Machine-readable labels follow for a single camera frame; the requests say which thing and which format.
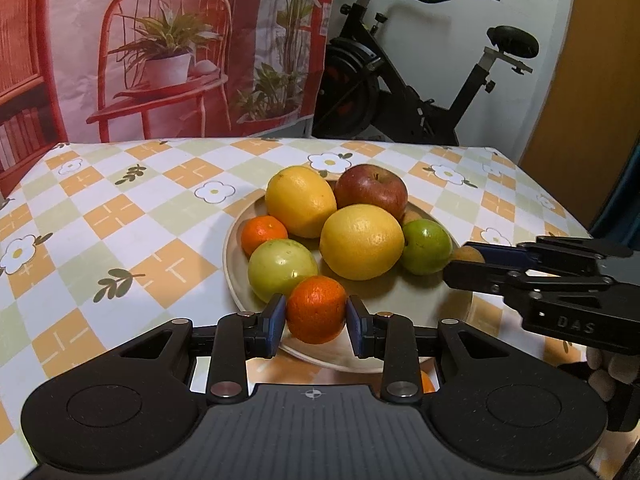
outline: hand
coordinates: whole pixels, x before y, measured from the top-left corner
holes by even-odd
[[[615,354],[597,348],[587,348],[586,354],[587,364],[594,370],[588,382],[605,402],[613,398],[616,381],[631,384],[638,378],[640,356]]]

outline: brown door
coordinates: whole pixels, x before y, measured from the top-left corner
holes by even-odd
[[[520,167],[589,227],[640,132],[640,0],[574,0]]]

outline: red apple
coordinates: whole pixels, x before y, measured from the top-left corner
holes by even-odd
[[[345,171],[334,188],[338,208],[351,204],[371,204],[402,219],[408,199],[402,179],[372,164],[359,164]]]

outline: bike seat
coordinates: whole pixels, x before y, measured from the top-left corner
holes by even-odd
[[[538,40],[528,32],[516,27],[501,25],[492,27],[486,32],[491,44],[498,50],[515,57],[530,59],[536,57],[540,51]]]

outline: light green fruit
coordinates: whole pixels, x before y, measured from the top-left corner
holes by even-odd
[[[295,240],[269,240],[251,255],[248,275],[255,295],[267,303],[274,294],[289,297],[298,283],[318,275],[318,264]]]
[[[423,276],[442,270],[453,250],[449,234],[432,220],[421,218],[402,228],[404,250],[400,264],[412,274]]]

